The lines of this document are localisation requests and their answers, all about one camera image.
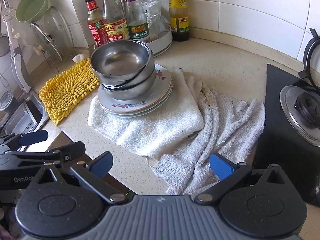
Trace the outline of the large steel bowl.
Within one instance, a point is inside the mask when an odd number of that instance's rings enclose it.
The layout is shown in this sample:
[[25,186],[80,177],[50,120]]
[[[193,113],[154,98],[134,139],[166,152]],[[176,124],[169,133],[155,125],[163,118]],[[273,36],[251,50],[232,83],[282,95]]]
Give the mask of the large steel bowl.
[[145,81],[129,88],[108,89],[104,85],[101,85],[101,87],[106,94],[116,100],[131,100],[147,93],[153,86],[155,79],[156,71],[153,70],[151,75]]

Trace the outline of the small steel bowl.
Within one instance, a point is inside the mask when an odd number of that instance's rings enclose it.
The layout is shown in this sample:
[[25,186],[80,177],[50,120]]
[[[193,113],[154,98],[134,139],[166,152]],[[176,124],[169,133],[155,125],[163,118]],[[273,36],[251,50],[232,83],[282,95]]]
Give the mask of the small steel bowl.
[[133,88],[140,83],[145,82],[149,77],[153,76],[153,72],[155,70],[155,63],[148,63],[141,72],[139,72],[135,77],[132,79],[129,79],[127,81],[123,81],[119,85],[110,85],[107,84],[106,82],[101,81],[101,84],[106,87],[107,89],[111,90],[126,90]]

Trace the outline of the steel sink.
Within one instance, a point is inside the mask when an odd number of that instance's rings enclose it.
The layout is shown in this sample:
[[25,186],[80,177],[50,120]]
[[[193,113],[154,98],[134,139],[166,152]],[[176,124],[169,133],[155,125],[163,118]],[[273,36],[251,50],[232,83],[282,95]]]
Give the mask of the steel sink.
[[35,90],[23,93],[17,99],[16,109],[1,123],[1,135],[39,131],[48,121],[49,115]]

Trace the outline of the black gas stove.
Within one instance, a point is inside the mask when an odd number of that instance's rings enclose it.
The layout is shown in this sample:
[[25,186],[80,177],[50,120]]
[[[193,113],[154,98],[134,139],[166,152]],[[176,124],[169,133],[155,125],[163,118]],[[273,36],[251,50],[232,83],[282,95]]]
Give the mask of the black gas stove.
[[290,124],[280,103],[280,91],[299,87],[319,99],[319,92],[296,76],[267,65],[265,128],[257,142],[254,168],[278,164],[303,200],[319,206],[319,147],[306,141]]

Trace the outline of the yellow chenille mat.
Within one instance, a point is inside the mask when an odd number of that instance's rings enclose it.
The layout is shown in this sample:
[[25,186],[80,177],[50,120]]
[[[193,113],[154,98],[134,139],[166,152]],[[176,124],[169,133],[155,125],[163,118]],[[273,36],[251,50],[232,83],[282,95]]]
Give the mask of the yellow chenille mat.
[[49,79],[39,90],[39,98],[52,122],[58,125],[99,85],[87,58]]

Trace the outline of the white terry towel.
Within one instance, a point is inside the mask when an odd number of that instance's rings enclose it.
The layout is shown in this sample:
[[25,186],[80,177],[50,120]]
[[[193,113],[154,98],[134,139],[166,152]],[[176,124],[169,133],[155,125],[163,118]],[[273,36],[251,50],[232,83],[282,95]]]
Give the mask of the white terry towel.
[[171,72],[171,78],[167,102],[150,114],[115,117],[94,98],[88,124],[129,152],[146,157],[153,173],[167,184],[167,194],[195,197],[218,182],[209,166],[212,153],[233,163],[247,159],[264,130],[265,106],[211,89],[180,68]]

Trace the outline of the middle floral plate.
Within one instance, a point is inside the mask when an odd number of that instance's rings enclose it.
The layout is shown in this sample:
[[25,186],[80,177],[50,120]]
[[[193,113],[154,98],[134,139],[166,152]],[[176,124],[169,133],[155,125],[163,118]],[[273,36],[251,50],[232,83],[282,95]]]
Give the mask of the middle floral plate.
[[101,85],[98,88],[98,102],[108,111],[114,113],[133,113],[145,110],[165,97],[166,92],[170,89],[172,79],[161,80],[156,78],[151,89],[142,96],[132,100],[116,100],[107,95]]

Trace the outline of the floral plate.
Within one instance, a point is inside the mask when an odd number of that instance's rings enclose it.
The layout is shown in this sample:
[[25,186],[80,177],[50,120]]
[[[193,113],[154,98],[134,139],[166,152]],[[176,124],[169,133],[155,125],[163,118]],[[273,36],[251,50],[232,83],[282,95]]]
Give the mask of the floral plate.
[[172,79],[161,80],[156,78],[151,89],[142,96],[132,100],[116,100],[107,95],[101,85],[98,88],[98,102],[108,111],[114,113],[133,113],[145,110],[165,97],[166,92],[170,89]]
[[108,111],[103,106],[101,106],[101,107],[103,108],[103,110],[106,113],[108,113],[110,115],[117,116],[120,118],[134,118],[134,117],[149,114],[152,111],[156,110],[157,108],[161,107],[163,104],[166,103],[166,101],[168,100],[171,93],[172,93],[172,86],[170,86],[170,89],[166,92],[165,97],[162,98],[161,100],[159,100],[159,102],[155,103],[153,106],[150,106],[149,108],[147,108],[145,110],[141,110],[141,111],[137,111],[137,112],[133,112],[133,113],[114,113],[114,112]]
[[170,73],[161,65],[155,64],[156,78],[148,92],[135,99],[117,100],[111,98],[104,91],[102,85],[98,89],[98,102],[108,113],[115,115],[134,115],[148,111],[164,101],[172,91]]

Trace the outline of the steel stove burner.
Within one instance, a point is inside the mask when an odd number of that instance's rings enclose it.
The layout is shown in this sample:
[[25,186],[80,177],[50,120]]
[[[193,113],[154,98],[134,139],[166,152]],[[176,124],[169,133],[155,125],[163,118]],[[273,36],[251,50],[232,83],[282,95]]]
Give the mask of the steel stove burner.
[[311,88],[285,86],[281,89],[282,110],[295,131],[308,143],[319,147],[319,94]]

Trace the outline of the white folding holder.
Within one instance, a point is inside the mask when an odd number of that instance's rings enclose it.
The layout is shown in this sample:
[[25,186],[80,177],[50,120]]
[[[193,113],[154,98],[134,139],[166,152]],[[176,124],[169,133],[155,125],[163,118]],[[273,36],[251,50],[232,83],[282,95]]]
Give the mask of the white folding holder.
[[11,69],[20,89],[26,93],[29,93],[31,90],[31,80],[25,66],[25,62],[22,56],[22,50],[20,48],[18,40],[12,33],[11,20],[14,18],[14,16],[15,9],[13,7],[6,7],[2,18],[6,25],[9,38],[9,47],[11,52]]

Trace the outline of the yellow cap vinegar bottle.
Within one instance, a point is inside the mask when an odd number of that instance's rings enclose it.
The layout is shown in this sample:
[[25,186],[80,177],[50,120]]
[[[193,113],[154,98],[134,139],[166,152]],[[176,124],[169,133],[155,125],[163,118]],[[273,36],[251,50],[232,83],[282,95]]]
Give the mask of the yellow cap vinegar bottle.
[[124,13],[115,0],[103,0],[103,20],[110,41],[130,39]]

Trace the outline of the green plastic basin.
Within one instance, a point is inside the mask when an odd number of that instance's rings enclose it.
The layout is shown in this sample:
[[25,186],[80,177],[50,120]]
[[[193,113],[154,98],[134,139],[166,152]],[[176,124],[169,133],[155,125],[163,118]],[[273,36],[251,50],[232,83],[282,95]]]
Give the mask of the green plastic basin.
[[16,9],[16,20],[21,23],[39,21],[48,10],[48,0],[21,0]]

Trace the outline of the purple label clear bottle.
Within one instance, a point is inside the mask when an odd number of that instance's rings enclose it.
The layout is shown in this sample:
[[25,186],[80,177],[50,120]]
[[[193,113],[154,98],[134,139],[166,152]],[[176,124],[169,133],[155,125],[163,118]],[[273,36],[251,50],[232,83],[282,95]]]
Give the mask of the purple label clear bottle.
[[131,40],[149,43],[149,26],[141,1],[125,0],[125,14]]

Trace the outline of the white round condiment tray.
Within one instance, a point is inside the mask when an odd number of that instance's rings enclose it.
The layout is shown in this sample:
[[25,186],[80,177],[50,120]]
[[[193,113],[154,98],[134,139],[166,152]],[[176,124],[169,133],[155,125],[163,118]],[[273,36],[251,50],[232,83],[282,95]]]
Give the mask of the white round condiment tray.
[[163,54],[168,50],[172,43],[171,27],[166,22],[159,23],[159,32],[155,33],[154,28],[151,28],[150,41],[147,43],[155,57]]

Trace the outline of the clear plastic bag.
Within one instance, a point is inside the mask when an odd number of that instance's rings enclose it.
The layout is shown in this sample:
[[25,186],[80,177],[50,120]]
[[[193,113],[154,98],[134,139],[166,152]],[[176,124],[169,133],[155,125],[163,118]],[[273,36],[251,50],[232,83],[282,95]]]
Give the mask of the clear plastic bag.
[[146,14],[151,40],[159,38],[162,0],[140,0]]

